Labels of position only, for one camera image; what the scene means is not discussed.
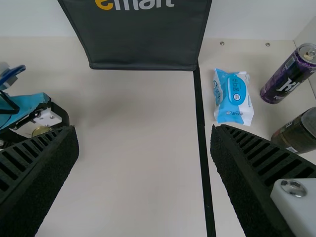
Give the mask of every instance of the emart logo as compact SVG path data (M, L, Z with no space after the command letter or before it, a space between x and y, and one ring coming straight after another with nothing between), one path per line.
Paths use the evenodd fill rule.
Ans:
M171 3L172 0L141 0L140 2L138 0L95 0L95 3L102 10L111 10L113 7L115 7L115 10L121 10L122 6L125 11L129 11L132 7L134 10L159 8L162 1L165 1L168 7L174 7L174 4Z

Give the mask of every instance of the gold coin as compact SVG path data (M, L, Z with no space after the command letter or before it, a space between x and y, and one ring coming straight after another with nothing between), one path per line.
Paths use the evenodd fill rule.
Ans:
M44 126L38 127L32 132L32 137L42 135L43 133L49 132L51 130L52 129L50 127L44 127Z

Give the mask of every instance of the white shelf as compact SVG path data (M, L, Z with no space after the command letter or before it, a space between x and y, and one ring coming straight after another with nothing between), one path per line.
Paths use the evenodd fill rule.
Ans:
M225 45L221 46L220 41L224 41ZM280 127L307 109L316 106L316 99L308 80L279 104L271 105L261 99L259 91L262 86L295 49L292 41L269 41L270 47L265 46L266 42L264 40L237 39L204 40L199 64L208 151L210 149L208 141L210 141L212 125L219 125L213 116L215 108L213 94L215 68L228 72L247 71L250 74L248 90L255 111L252 124L250 127L236 123L227 124L265 139L270 140L271 135ZM227 191L216 171L210 152L208 154L216 235L218 237L243 237L243 229L230 203ZM313 163L316 163L315 156L316 151L302 155Z
M216 67L249 72L253 124L231 125L263 138L316 106L308 82L278 105L260 99L292 41L220 41L205 39L199 58L208 153ZM206 236L191 72L94 71L77 38L0 38L0 45L3 60L27 67L8 92L47 93L78 133L79 159L38 237ZM244 236L211 157L209 168L217 236Z

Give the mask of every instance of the blue and white package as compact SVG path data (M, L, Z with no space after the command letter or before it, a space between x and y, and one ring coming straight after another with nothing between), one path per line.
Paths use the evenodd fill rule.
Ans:
M247 72L226 73L215 69L214 95L216 107L214 117L218 123L236 122L250 126L254 110L248 94Z

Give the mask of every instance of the dark gray shopping bag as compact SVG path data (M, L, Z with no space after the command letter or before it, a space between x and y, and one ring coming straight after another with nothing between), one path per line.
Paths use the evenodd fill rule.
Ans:
M58 0L93 69L193 71L211 0Z

